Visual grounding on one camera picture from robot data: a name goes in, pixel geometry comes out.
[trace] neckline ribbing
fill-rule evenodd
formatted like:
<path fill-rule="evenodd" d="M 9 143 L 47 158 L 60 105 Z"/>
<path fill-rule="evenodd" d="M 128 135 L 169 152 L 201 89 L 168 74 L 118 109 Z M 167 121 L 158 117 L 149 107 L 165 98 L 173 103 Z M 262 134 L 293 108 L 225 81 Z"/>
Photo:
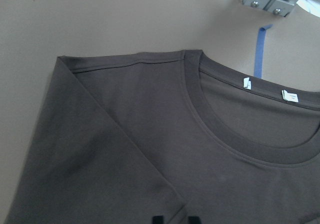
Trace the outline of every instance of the neckline ribbing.
<path fill-rule="evenodd" d="M 253 95 L 317 111 L 320 111 L 320 92 L 294 89 L 247 75 L 210 59 L 201 49 L 183 50 L 182 56 L 184 56 L 184 83 L 190 103 L 212 135 L 217 137 L 226 147 L 254 160 L 276 165 L 300 164 L 313 159 L 315 156 L 320 156 L 320 127 L 309 140 L 293 147 L 261 145 L 235 133 L 221 122 L 208 103 L 201 88 L 200 72 L 205 72 L 215 79 L 234 88 L 250 92 Z M 251 90 L 243 88 L 243 79 L 246 77 L 250 77 L 251 82 L 254 84 L 254 88 Z M 282 90 L 296 93 L 299 97 L 299 102 L 283 100 Z"/>

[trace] screw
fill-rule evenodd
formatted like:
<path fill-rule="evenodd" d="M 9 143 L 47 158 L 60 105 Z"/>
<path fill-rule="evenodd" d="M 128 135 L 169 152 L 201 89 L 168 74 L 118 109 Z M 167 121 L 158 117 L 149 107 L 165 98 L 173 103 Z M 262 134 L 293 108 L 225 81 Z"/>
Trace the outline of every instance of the screw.
<path fill-rule="evenodd" d="M 257 0 L 254 0 L 253 2 L 251 2 L 251 6 L 253 8 L 257 8 L 259 6 L 259 2 Z"/>
<path fill-rule="evenodd" d="M 279 15 L 282 12 L 282 10 L 280 8 L 276 8 L 273 10 L 273 14 L 275 15 Z"/>

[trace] folded sleeve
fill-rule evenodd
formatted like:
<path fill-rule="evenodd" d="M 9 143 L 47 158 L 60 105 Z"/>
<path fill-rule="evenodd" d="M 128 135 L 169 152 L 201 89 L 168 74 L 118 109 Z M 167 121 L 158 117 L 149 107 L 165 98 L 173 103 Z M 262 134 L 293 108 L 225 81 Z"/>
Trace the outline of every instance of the folded sleeve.
<path fill-rule="evenodd" d="M 174 224 L 184 206 L 57 59 L 5 224 Z"/>

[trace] t-shirt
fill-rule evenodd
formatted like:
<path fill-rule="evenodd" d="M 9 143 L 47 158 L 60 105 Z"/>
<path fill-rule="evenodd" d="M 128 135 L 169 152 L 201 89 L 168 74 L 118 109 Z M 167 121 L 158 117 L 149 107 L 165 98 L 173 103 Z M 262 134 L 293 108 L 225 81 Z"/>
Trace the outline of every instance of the t-shirt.
<path fill-rule="evenodd" d="M 58 56 L 5 223 L 319 223 L 319 127 L 201 49 Z"/>

